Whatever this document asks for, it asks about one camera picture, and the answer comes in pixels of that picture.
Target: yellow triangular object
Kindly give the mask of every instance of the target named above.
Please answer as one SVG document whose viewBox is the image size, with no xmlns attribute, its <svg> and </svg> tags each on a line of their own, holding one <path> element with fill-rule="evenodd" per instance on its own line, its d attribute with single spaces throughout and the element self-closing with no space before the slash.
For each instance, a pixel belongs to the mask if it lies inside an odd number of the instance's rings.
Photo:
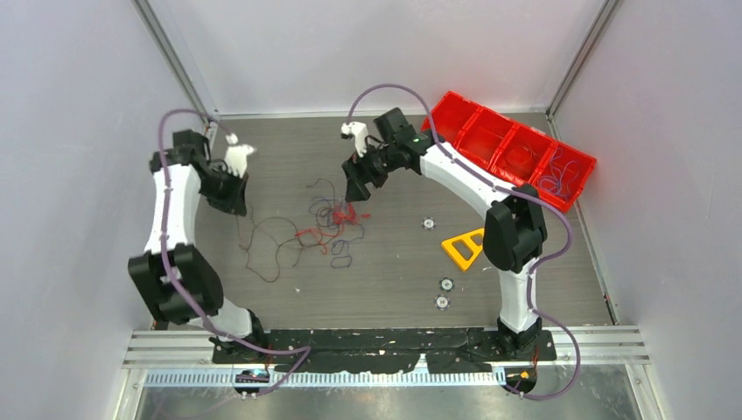
<svg viewBox="0 0 742 420">
<path fill-rule="evenodd" d="M 445 253 L 448 254 L 448 256 L 456 263 L 456 265 L 458 265 L 458 268 L 461 271 L 467 271 L 469 270 L 469 267 L 471 267 L 474 263 L 474 260 L 477 259 L 477 256 L 482 253 L 482 246 L 477 245 L 477 243 L 474 242 L 473 238 L 475 236 L 482 236 L 482 238 L 484 238 L 484 234 L 484 228 L 473 230 L 469 233 L 460 234 L 459 236 L 454 236 L 451 239 L 442 241 L 441 247 L 443 247 L 443 251 L 445 251 Z M 456 250 L 456 247 L 453 246 L 453 244 L 456 242 L 463 243 L 464 245 L 466 245 L 467 248 L 469 248 L 470 251 L 472 251 L 472 256 L 468 260 Z"/>
</svg>

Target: purple hose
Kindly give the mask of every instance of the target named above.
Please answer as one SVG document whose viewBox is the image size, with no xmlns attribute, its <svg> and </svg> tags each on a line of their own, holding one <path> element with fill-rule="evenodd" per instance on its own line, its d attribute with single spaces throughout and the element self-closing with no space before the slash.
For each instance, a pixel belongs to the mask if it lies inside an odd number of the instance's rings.
<svg viewBox="0 0 742 420">
<path fill-rule="evenodd" d="M 557 391 L 554 394 L 547 394 L 547 395 L 523 394 L 523 397 L 524 398 L 527 398 L 529 400 L 535 400 L 535 401 L 550 400 L 552 398 L 556 398 L 558 396 L 562 396 L 564 393 L 566 393 L 567 391 L 569 391 L 572 388 L 572 386 L 577 381 L 577 378 L 579 377 L 581 358 L 580 358 L 578 340 L 577 340 L 577 338 L 575 338 L 575 335 L 572 333 L 572 331 L 570 331 L 570 329 L 567 328 L 567 325 L 562 324 L 558 320 L 556 320 L 553 317 L 551 317 L 549 314 L 543 313 L 543 312 L 539 311 L 538 309 L 536 309 L 536 307 L 534 306 L 534 303 L 533 303 L 533 301 L 531 299 L 531 291 L 533 290 L 533 274 L 536 272 L 536 269 L 538 268 L 538 266 L 540 266 L 543 263 L 546 263 L 549 260 L 553 260 L 554 258 L 558 258 L 559 256 L 564 255 L 564 253 L 567 252 L 567 250 L 572 246 L 573 232 L 572 232 L 572 226 L 570 225 L 570 221 L 567 220 L 567 218 L 564 217 L 564 215 L 559 210 L 557 210 L 554 206 L 552 206 L 551 204 L 547 203 L 546 201 L 544 201 L 542 199 L 538 199 L 537 197 L 533 197 L 533 196 L 524 194 L 522 192 L 513 191 L 513 190 L 510 190 L 508 188 L 504 188 L 502 186 L 499 186 L 499 185 L 494 185 L 489 179 L 487 179 L 486 177 L 484 177 L 481 174 L 479 174 L 479 172 L 476 171 L 474 168 L 472 168 L 468 164 L 466 164 L 466 163 L 464 163 L 464 162 L 456 159 L 454 156 L 452 156 L 452 154 L 449 153 L 448 150 L 446 150 L 443 147 L 443 145 L 440 142 L 440 139 L 438 138 L 438 130 L 436 129 L 435 122 L 433 122 L 433 114 L 431 113 L 431 108 L 428 106 L 427 103 L 425 103 L 425 100 L 423 99 L 422 96 L 420 96 L 420 94 L 418 94 L 417 92 L 415 92 L 414 90 L 412 90 L 409 87 L 406 87 L 406 86 L 403 86 L 403 85 L 399 85 L 399 84 L 396 84 L 396 83 L 381 83 L 381 84 L 378 84 L 378 85 L 369 87 L 368 89 L 366 89 L 363 92 L 361 92 L 360 95 L 358 95 L 358 97 L 355 99 L 355 101 L 353 101 L 353 105 L 351 105 L 350 110 L 348 111 L 348 115 L 347 115 L 347 118 L 346 118 L 346 123 L 350 123 L 351 118 L 353 118 L 353 112 L 355 111 L 355 107 L 358 106 L 358 103 L 361 101 L 361 99 L 363 99 L 364 96 L 370 94 L 371 92 L 373 92 L 373 91 L 375 91 L 377 89 L 381 89 L 381 88 L 401 89 L 401 90 L 403 90 L 405 92 L 408 92 L 411 95 L 415 96 L 417 98 L 417 100 L 420 101 L 420 103 L 423 105 L 423 108 L 425 109 L 425 113 L 428 116 L 428 122 L 430 122 L 430 131 L 432 132 L 432 135 L 433 135 L 433 141 L 436 143 L 437 147 L 443 152 L 443 154 L 447 158 L 450 158 L 451 161 L 454 164 L 457 164 L 462 169 L 464 169 L 465 171 L 467 171 L 470 174 L 472 174 L 476 179 L 479 179 L 480 181 L 482 181 L 485 185 L 489 186 L 490 188 L 494 187 L 494 189 L 496 189 L 497 191 L 499 191 L 501 193 L 510 194 L 510 195 L 513 195 L 515 197 L 518 197 L 518 198 L 521 198 L 521 199 L 524 199 L 524 200 L 532 201 L 532 202 L 538 204 L 541 207 L 546 207 L 549 211 L 551 211 L 559 219 L 559 221 L 562 222 L 562 224 L 564 224 L 564 228 L 567 230 L 567 242 L 564 244 L 564 246 L 562 247 L 562 249 L 559 249 L 554 254 L 546 255 L 545 257 L 541 258 L 539 261 L 537 261 L 531 267 L 531 269 L 528 271 L 528 283 L 526 285 L 526 296 L 528 297 L 528 308 L 531 311 L 533 311 L 534 314 L 536 314 L 537 316 L 539 316 L 539 317 L 541 317 L 543 319 L 548 320 L 549 322 L 553 323 L 554 325 L 558 326 L 559 328 L 562 328 L 564 330 L 564 332 L 570 337 L 570 340 L 572 340 L 572 344 L 574 344 L 574 346 L 575 346 L 575 374 L 572 376 L 572 378 L 570 379 L 569 383 L 567 383 L 567 385 L 564 388 L 562 388 L 562 390 Z M 513 388 L 513 387 L 511 387 L 509 385 L 505 385 L 505 387 L 510 392 L 515 392 L 516 394 L 520 394 L 520 391 L 518 391 L 517 389 L 515 389 L 515 388 Z"/>
<path fill-rule="evenodd" d="M 307 356 L 309 356 L 309 352 L 310 350 L 312 350 L 312 348 L 310 346 L 303 346 L 295 350 L 269 350 L 267 348 L 262 348 L 252 343 L 249 343 L 240 337 L 236 337 L 230 334 L 229 332 L 221 331 L 211 322 L 211 319 L 206 315 L 203 308 L 201 308 L 199 303 L 196 302 L 196 299 L 194 299 L 193 296 L 191 296 L 191 293 L 189 293 L 188 290 L 186 290 L 186 288 L 183 287 L 183 284 L 180 283 L 180 280 L 178 280 L 178 277 L 175 276 L 175 273 L 172 271 L 170 259 L 167 256 L 167 218 L 168 218 L 168 213 L 170 211 L 171 181 L 170 181 L 170 171 L 168 170 L 168 166 L 167 166 L 167 157 L 165 156 L 164 137 L 165 137 L 165 122 L 167 121 L 168 118 L 176 114 L 195 114 L 197 116 L 208 118 L 209 121 L 212 121 L 209 115 L 200 113 L 199 111 L 195 111 L 193 109 L 187 109 L 187 108 L 173 109 L 171 111 L 168 111 L 160 119 L 159 128 L 157 129 L 157 149 L 158 149 L 158 153 L 160 156 L 160 164 L 163 167 L 164 184 L 165 184 L 164 202 L 163 202 L 163 218 L 162 218 L 162 222 L 160 223 L 160 230 L 162 231 L 162 235 L 160 236 L 160 255 L 162 256 L 164 271 L 167 274 L 167 278 L 170 280 L 170 283 L 172 284 L 172 286 L 175 288 L 176 291 L 178 291 L 180 296 L 183 297 L 183 300 L 185 300 L 188 306 L 190 306 L 191 309 L 193 309 L 193 311 L 196 312 L 196 314 L 201 317 L 201 320 L 204 323 L 205 330 L 217 336 L 240 343 L 241 345 L 251 350 L 255 350 L 256 352 L 260 352 L 263 354 L 270 354 L 274 356 L 287 356 L 287 355 L 300 354 L 300 353 L 302 354 L 301 357 L 298 358 L 296 363 L 294 363 L 294 366 L 292 366 L 291 369 L 289 369 L 289 371 L 281 379 L 279 379 L 273 385 L 265 389 L 261 389 L 260 392 L 256 394 L 257 396 L 264 396 L 266 394 L 273 392 L 274 390 L 276 390 L 276 388 L 278 388 L 279 385 L 284 383 L 289 378 L 289 376 L 291 376 L 291 374 L 293 374 L 298 369 L 298 367 L 304 362 Z M 219 122 L 216 122 L 216 123 L 222 130 L 225 130 L 228 134 L 232 134 L 232 131 L 226 128 L 224 125 L 220 124 Z"/>
</svg>

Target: purple cable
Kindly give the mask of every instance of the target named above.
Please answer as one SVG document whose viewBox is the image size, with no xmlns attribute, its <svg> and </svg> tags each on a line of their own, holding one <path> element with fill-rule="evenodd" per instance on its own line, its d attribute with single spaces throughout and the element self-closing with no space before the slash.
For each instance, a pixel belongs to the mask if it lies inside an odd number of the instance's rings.
<svg viewBox="0 0 742 420">
<path fill-rule="evenodd" d="M 564 217 L 564 215 L 559 210 L 557 210 L 554 206 L 552 206 L 551 204 L 547 203 L 546 201 L 544 201 L 542 199 L 538 199 L 537 197 L 533 197 L 533 196 L 524 194 L 522 192 L 513 191 L 513 190 L 510 190 L 508 188 L 499 186 L 499 185 L 494 185 L 492 183 L 492 181 L 490 181 L 486 177 L 480 175 L 479 172 L 476 171 L 474 168 L 472 168 L 468 164 L 466 164 L 466 163 L 464 163 L 464 162 L 456 159 L 454 156 L 452 156 L 452 154 L 449 153 L 448 150 L 446 150 L 443 147 L 443 145 L 440 142 L 440 139 L 438 138 L 438 130 L 436 129 L 435 122 L 433 122 L 433 114 L 431 113 L 431 108 L 428 106 L 427 103 L 425 103 L 425 100 L 423 99 L 422 96 L 420 96 L 420 94 L 418 94 L 417 92 L 415 92 L 414 90 L 412 90 L 409 87 L 406 87 L 406 86 L 403 86 L 403 85 L 399 85 L 399 84 L 396 84 L 396 83 L 380 83 L 378 85 L 369 87 L 368 89 L 366 89 L 363 92 L 361 92 L 360 95 L 358 95 L 358 97 L 355 98 L 355 101 L 353 101 L 353 105 L 351 105 L 350 110 L 348 111 L 348 115 L 347 115 L 347 118 L 346 118 L 346 123 L 350 123 L 351 118 L 353 118 L 353 112 L 355 111 L 355 107 L 358 106 L 358 103 L 361 101 L 361 99 L 363 99 L 364 96 L 370 94 L 371 92 L 373 92 L 373 91 L 375 91 L 377 89 L 381 89 L 381 88 L 401 89 L 401 90 L 403 90 L 403 91 L 405 91 L 405 92 L 407 92 L 407 93 L 415 96 L 417 98 L 417 100 L 420 101 L 420 103 L 423 105 L 423 108 L 425 109 L 425 113 L 428 116 L 428 121 L 430 122 L 430 131 L 432 132 L 432 135 L 433 135 L 433 141 L 436 143 L 436 146 L 443 152 L 443 154 L 447 158 L 450 158 L 453 163 L 457 164 L 462 169 L 464 169 L 465 171 L 467 171 L 470 174 L 472 174 L 476 179 L 479 179 L 480 181 L 482 181 L 485 185 L 489 186 L 490 188 L 494 188 L 495 190 L 497 190 L 497 191 L 499 191 L 501 193 L 510 194 L 510 195 L 513 195 L 515 197 L 518 197 L 518 198 L 521 198 L 521 199 L 524 199 L 524 200 L 532 201 L 532 202 L 538 204 L 541 207 L 546 207 L 549 211 L 551 211 L 562 222 L 562 224 L 564 224 L 564 228 L 567 230 L 567 242 L 564 244 L 564 246 L 562 247 L 562 249 L 559 249 L 554 254 L 546 255 L 544 258 L 541 258 L 539 261 L 537 261 L 531 267 L 531 269 L 528 271 L 528 282 L 527 282 L 527 285 L 526 285 L 526 288 L 527 288 L 526 296 L 528 297 L 528 308 L 531 311 L 533 311 L 533 313 L 535 313 L 537 316 L 539 316 L 539 317 L 541 317 L 543 319 L 548 320 L 549 322 L 553 323 L 554 325 L 556 325 L 559 328 L 561 328 L 562 330 L 564 330 L 564 332 L 572 340 L 572 344 L 574 344 L 574 346 L 575 346 L 575 361 L 576 361 L 575 362 L 576 363 L 575 364 L 575 374 L 572 376 L 572 379 L 570 379 L 569 383 L 567 383 L 567 385 L 562 390 L 560 390 L 560 391 L 558 391 L 558 392 L 556 392 L 554 394 L 547 394 L 547 395 L 524 394 L 523 397 L 524 398 L 527 398 L 529 400 L 544 401 L 544 400 L 550 400 L 552 398 L 556 398 L 558 396 L 563 395 L 564 393 L 566 393 L 567 391 L 569 391 L 572 388 L 572 386 L 577 381 L 577 378 L 579 377 L 580 361 L 581 361 L 581 359 L 580 359 L 580 352 L 579 352 L 578 340 L 577 340 L 577 338 L 575 338 L 575 335 L 572 333 L 572 331 L 570 331 L 570 329 L 567 328 L 567 325 L 562 324 L 561 322 L 559 322 L 555 318 L 551 317 L 550 315 L 548 315 L 546 313 L 543 313 L 543 312 L 539 311 L 538 309 L 536 309 L 536 307 L 534 306 L 534 304 L 533 304 L 533 302 L 531 300 L 531 291 L 533 290 L 533 273 L 536 272 L 536 268 L 538 268 L 541 264 L 546 263 L 549 260 L 553 260 L 554 258 L 558 258 L 559 256 L 564 255 L 564 253 L 567 252 L 567 250 L 572 246 L 573 232 L 572 232 L 572 226 L 570 225 L 570 221 L 567 220 L 567 218 Z M 506 385 L 505 387 L 510 392 L 515 392 L 516 394 L 520 394 L 520 391 L 518 391 L 517 389 L 515 389 L 515 388 L 513 388 L 513 387 L 511 387 L 509 385 Z"/>
<path fill-rule="evenodd" d="M 170 181 L 170 171 L 168 170 L 168 166 L 167 166 L 167 157 L 165 155 L 164 137 L 165 137 L 165 122 L 167 121 L 168 118 L 176 114 L 195 114 L 196 116 L 201 116 L 201 117 L 208 119 L 208 121 L 213 121 L 209 115 L 206 115 L 199 111 L 188 109 L 188 108 L 173 109 L 165 113 L 165 115 L 163 115 L 162 118 L 160 119 L 159 128 L 157 129 L 157 149 L 158 149 L 158 153 L 160 156 L 160 164 L 163 167 L 164 184 L 165 184 L 164 201 L 163 201 L 163 218 L 162 218 L 162 222 L 160 223 L 160 230 L 162 231 L 162 235 L 160 236 L 160 255 L 162 256 L 164 271 L 167 274 L 167 278 L 170 280 L 170 283 L 172 284 L 172 286 L 175 288 L 176 291 L 178 291 L 180 296 L 183 297 L 183 300 L 185 300 L 188 306 L 190 306 L 191 309 L 193 309 L 193 311 L 196 312 L 196 314 L 201 317 L 201 320 L 204 323 L 204 329 L 209 331 L 210 333 L 215 334 L 217 336 L 224 337 L 232 341 L 235 341 L 251 350 L 255 350 L 256 352 L 263 353 L 263 354 L 270 354 L 274 356 L 287 356 L 287 355 L 302 353 L 301 357 L 299 357 L 296 363 L 294 363 L 294 366 L 292 366 L 291 369 L 289 369 L 289 371 L 281 379 L 276 381 L 276 383 L 274 383 L 273 385 L 265 389 L 261 389 L 260 392 L 255 394 L 256 396 L 264 396 L 266 394 L 273 392 L 274 390 L 276 390 L 276 388 L 278 388 L 278 386 L 284 383 L 289 378 L 289 376 L 291 376 L 291 374 L 293 374 L 298 369 L 298 367 L 304 362 L 307 356 L 309 356 L 309 352 L 312 350 L 312 348 L 310 346 L 303 346 L 303 347 L 300 347 L 294 350 L 269 350 L 267 348 L 262 348 L 252 343 L 249 343 L 240 337 L 236 337 L 230 334 L 229 332 L 223 332 L 222 330 L 214 326 L 214 324 L 211 322 L 211 319 L 204 312 L 203 308 L 201 308 L 199 303 L 196 302 L 196 299 L 194 299 L 193 296 L 191 296 L 191 293 L 189 293 L 188 290 L 185 287 L 183 287 L 183 284 L 180 283 L 180 280 L 178 280 L 178 277 L 175 276 L 175 273 L 172 271 L 170 259 L 167 256 L 167 218 L 168 218 L 168 213 L 170 211 L 171 181 Z M 219 122 L 216 122 L 216 121 L 214 122 L 222 130 L 225 130 L 228 134 L 232 134 L 232 131 L 230 129 L 220 124 Z"/>
</svg>

